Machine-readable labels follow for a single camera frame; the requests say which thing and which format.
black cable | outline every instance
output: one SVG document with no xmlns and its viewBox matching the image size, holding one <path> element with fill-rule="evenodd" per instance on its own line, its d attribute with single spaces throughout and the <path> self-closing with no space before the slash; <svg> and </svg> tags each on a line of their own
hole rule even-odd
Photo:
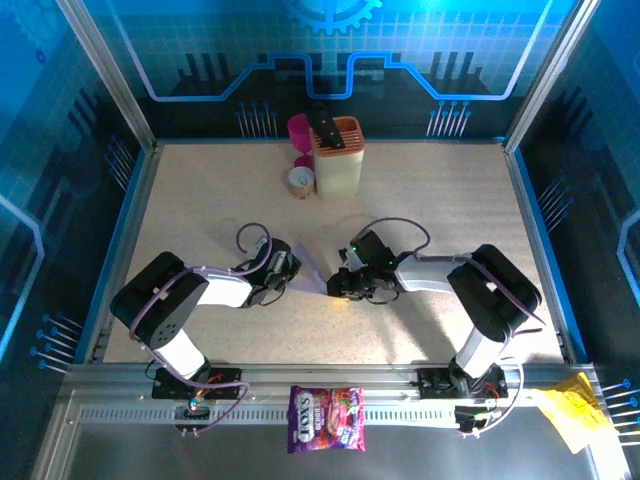
<svg viewBox="0 0 640 480">
<path fill-rule="evenodd" d="M 147 363 L 147 368 L 144 369 L 144 376 L 147 377 L 149 380 L 155 380 L 155 378 L 150 377 L 149 374 L 149 369 L 151 368 L 151 365 L 153 365 L 154 363 L 156 363 L 155 360 L 151 360 L 149 363 Z"/>
<path fill-rule="evenodd" d="M 400 298 L 400 293 L 396 292 L 396 296 L 389 299 L 389 300 L 385 300 L 383 302 L 374 302 L 373 300 L 371 300 L 369 297 L 364 297 L 367 299 L 367 302 L 369 302 L 371 305 L 388 305 L 391 302 L 395 302 L 398 298 Z"/>
<path fill-rule="evenodd" d="M 282 295 L 284 295 L 284 292 L 287 288 L 283 288 L 282 292 L 280 292 L 280 295 L 278 295 L 276 298 L 274 298 L 273 300 L 267 302 L 267 303 L 260 303 L 259 305 L 261 307 L 268 307 L 269 305 L 273 305 L 274 303 L 276 303 L 278 300 L 280 300 L 282 298 Z"/>
</svg>

beige tabletop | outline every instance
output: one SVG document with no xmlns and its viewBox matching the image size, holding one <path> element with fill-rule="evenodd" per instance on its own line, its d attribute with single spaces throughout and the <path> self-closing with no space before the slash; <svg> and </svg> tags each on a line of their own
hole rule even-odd
<svg viewBox="0 0 640 480">
<path fill-rule="evenodd" d="M 236 230 L 258 221 L 290 245 L 302 244 L 328 277 L 338 249 L 369 221 L 404 216 L 432 236 L 426 254 L 497 246 L 539 288 L 504 156 L 497 145 L 369 142 L 356 198 L 298 200 L 284 179 L 297 152 L 287 143 L 167 145 L 164 148 L 129 270 L 137 274 L 169 250 L 190 264 L 230 267 L 245 260 Z M 375 228 L 394 253 L 423 242 L 409 225 Z M 243 235 L 255 242 L 257 230 Z M 546 304 L 537 313 L 550 325 Z M 529 320 L 522 328 L 535 326 Z M 471 321 L 450 294 L 405 294 L 374 306 L 287 291 L 269 307 L 201 306 L 185 330 L 211 360 L 233 363 L 448 362 Z M 519 337 L 509 348 L 526 361 L 561 361 L 553 327 Z M 118 321 L 105 361 L 143 362 L 147 356 Z"/>
</svg>

